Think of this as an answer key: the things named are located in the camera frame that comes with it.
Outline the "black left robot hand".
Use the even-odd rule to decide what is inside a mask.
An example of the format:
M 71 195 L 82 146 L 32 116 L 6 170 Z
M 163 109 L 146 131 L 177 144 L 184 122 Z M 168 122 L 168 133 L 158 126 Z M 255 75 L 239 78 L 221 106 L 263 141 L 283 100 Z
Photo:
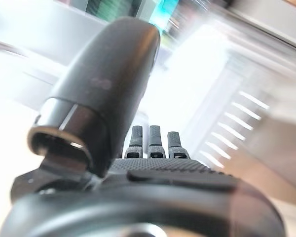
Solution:
M 245 181 L 190 158 L 177 132 L 132 121 L 159 50 L 158 29 L 125 17 L 71 63 L 27 136 L 43 156 L 17 176 L 1 237 L 284 237 L 272 202 Z

